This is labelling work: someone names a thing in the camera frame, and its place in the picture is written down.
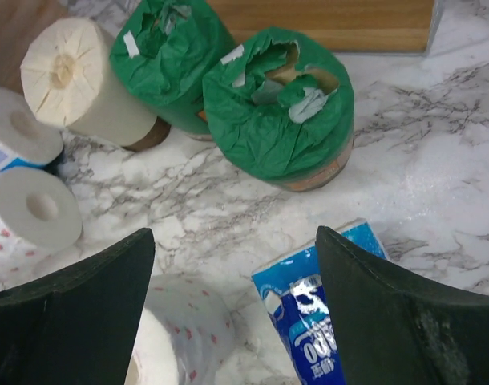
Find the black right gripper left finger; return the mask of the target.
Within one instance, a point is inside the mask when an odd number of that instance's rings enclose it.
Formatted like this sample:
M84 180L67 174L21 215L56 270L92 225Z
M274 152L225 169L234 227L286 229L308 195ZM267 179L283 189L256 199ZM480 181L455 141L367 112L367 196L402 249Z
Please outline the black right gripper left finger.
M152 274L139 229L109 248L0 292L0 384L123 384Z

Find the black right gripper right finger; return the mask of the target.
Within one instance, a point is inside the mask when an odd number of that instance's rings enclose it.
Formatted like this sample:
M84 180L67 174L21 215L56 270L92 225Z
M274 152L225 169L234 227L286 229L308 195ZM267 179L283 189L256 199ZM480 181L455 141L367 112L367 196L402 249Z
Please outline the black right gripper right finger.
M346 383L489 384L489 295L412 273L329 227L316 249Z

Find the large floral paper roll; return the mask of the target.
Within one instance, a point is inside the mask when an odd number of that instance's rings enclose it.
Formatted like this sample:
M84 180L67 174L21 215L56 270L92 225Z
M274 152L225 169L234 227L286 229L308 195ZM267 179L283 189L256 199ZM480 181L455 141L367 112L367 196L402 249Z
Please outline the large floral paper roll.
M214 384L235 348L223 298L190 275L151 278L126 384Z

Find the small floral paper roll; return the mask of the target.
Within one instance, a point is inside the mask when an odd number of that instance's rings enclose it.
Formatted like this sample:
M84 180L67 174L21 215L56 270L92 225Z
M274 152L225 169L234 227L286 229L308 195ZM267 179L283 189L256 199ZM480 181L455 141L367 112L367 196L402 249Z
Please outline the small floral paper roll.
M0 173L0 253L55 253L82 231L77 200L58 177L25 167Z

